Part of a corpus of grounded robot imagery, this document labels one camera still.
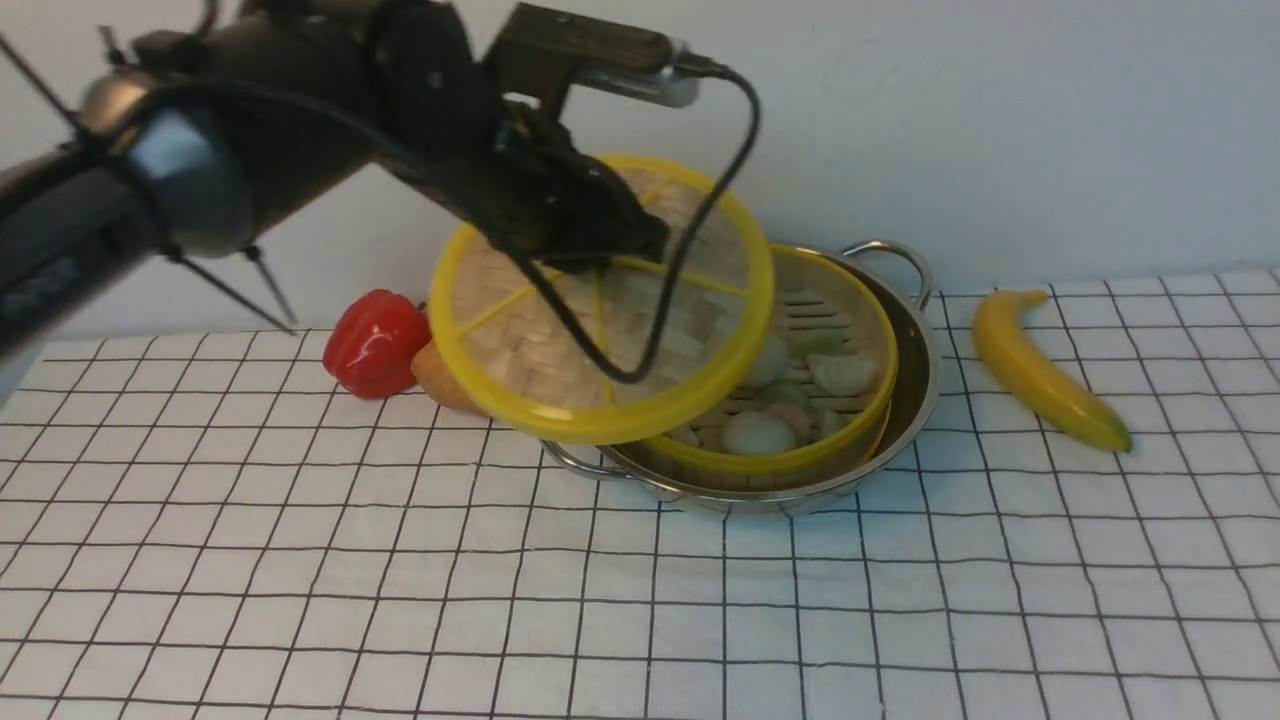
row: yellow banana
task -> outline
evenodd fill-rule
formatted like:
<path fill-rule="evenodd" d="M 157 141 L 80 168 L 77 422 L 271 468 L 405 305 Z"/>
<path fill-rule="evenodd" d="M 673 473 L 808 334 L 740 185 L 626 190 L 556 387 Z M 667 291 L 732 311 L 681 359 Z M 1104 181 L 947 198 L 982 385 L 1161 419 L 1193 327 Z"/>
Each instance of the yellow banana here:
<path fill-rule="evenodd" d="M 1037 415 L 1098 450 L 1129 452 L 1133 438 L 1106 402 L 1044 357 L 1023 333 L 1023 314 L 1048 299 L 1043 290 L 996 291 L 973 319 L 978 355 L 1000 384 Z"/>

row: table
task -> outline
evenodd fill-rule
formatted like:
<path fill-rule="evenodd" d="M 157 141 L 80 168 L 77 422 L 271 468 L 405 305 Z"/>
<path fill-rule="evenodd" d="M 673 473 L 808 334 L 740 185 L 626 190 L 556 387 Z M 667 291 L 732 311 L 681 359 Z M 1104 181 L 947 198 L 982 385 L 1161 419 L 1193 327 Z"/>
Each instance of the table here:
<path fill-rule="evenodd" d="M 594 484 L 328 333 L 55 342 L 0 414 L 0 717 L 1088 719 L 1280 707 L 1280 282 L 1061 284 L 1115 456 L 931 322 L 916 445 L 818 514 Z"/>

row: red bell pepper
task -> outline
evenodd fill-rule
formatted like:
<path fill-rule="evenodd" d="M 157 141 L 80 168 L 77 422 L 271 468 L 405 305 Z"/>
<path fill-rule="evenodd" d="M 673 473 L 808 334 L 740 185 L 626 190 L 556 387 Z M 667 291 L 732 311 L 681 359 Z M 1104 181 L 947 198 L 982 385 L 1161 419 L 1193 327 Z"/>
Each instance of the red bell pepper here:
<path fill-rule="evenodd" d="M 410 299 L 375 290 L 338 320 L 324 348 L 324 369 L 351 395 L 380 400 L 417 382 L 413 355 L 429 342 L 426 315 Z"/>

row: steamer basket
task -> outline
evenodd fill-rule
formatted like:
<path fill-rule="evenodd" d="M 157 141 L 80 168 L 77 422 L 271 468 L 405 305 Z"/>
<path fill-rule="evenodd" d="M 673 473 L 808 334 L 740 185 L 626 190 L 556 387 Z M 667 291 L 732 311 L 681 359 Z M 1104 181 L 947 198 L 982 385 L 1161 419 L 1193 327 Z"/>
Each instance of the steamer basket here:
<path fill-rule="evenodd" d="M 745 456 L 723 452 L 721 433 L 733 415 L 756 406 L 755 389 L 739 389 L 692 423 L 703 447 L 668 436 L 628 443 L 621 450 L 636 462 L 680 482 L 726 491 L 772 491 L 812 483 L 861 464 L 884 433 L 897 378 L 897 342 L 884 307 L 855 275 L 826 258 L 773 246 L 777 295 L 773 332 L 785 340 L 814 331 L 837 331 L 847 352 L 869 354 L 879 378 L 868 392 L 833 397 L 813 383 L 803 359 L 792 357 L 783 378 L 799 383 L 817 409 L 849 419 L 836 434 L 790 452 Z"/>
<path fill-rule="evenodd" d="M 929 301 L 933 273 L 918 252 L 890 241 L 869 241 L 833 252 L 820 247 L 801 247 L 804 252 L 826 258 L 845 272 L 856 275 L 881 301 L 899 348 L 899 377 L 893 384 L 892 407 L 888 425 L 879 447 L 859 465 L 840 468 L 827 477 L 814 478 L 809 484 L 786 489 L 714 489 L 680 482 L 648 468 L 628 454 L 634 446 L 572 448 L 554 442 L 543 442 L 547 454 L 566 469 L 598 482 L 634 482 L 658 497 L 667 507 L 717 515 L 786 515 L 796 516 L 820 510 L 840 498 L 856 492 L 861 483 L 873 477 L 892 459 L 911 447 L 920 429 L 928 421 L 938 398 L 941 386 L 941 357 L 937 338 L 925 322 L 922 310 Z M 910 263 L 919 275 L 919 288 L 914 300 L 906 300 L 876 275 L 852 263 L 870 252 L 897 255 Z M 591 462 L 603 455 L 604 464 Z"/>
<path fill-rule="evenodd" d="M 675 238 L 710 192 L 709 178 L 663 160 L 604 158 L 671 233 L 667 258 L 614 258 L 600 272 L 543 268 L 593 342 L 634 368 L 657 314 Z M 649 375 L 621 384 L 572 341 L 509 258 L 471 227 L 436 265 L 428 314 L 458 384 L 494 418 L 543 439 L 614 445 L 664 433 L 723 401 L 751 369 L 774 299 L 759 224 L 730 193 L 699 228 Z"/>

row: metal pot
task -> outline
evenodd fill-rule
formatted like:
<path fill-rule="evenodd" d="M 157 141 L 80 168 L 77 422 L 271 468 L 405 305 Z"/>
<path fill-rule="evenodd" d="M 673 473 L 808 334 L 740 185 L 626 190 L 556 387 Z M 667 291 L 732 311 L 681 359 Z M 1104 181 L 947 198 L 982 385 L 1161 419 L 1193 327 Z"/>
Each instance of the metal pot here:
<path fill-rule="evenodd" d="M 600 447 L 599 451 L 617 468 L 594 465 L 573 456 L 563 446 L 544 441 L 543 447 L 564 468 L 595 480 L 637 480 L 663 502 L 669 502 L 682 510 L 712 511 L 721 515 L 763 515 L 785 514 L 803 515 L 812 512 L 845 497 L 902 452 L 920 428 L 928 420 L 938 400 L 941 378 L 941 359 L 934 343 L 933 332 L 922 315 L 929 302 L 933 288 L 933 275 L 924 259 L 904 245 L 883 240 L 873 240 L 847 247 L 841 252 L 820 247 L 797 246 L 804 252 L 820 255 L 841 268 L 855 274 L 884 306 L 897 336 L 899 375 L 893 387 L 893 405 L 888 427 L 870 460 L 858 468 L 850 468 L 838 475 L 781 491 L 730 492 L 681 483 L 636 462 L 626 445 Z M 915 300 L 905 300 L 867 270 L 854 265 L 852 260 L 868 252 L 888 252 L 910 263 L 919 274 L 919 288 Z"/>

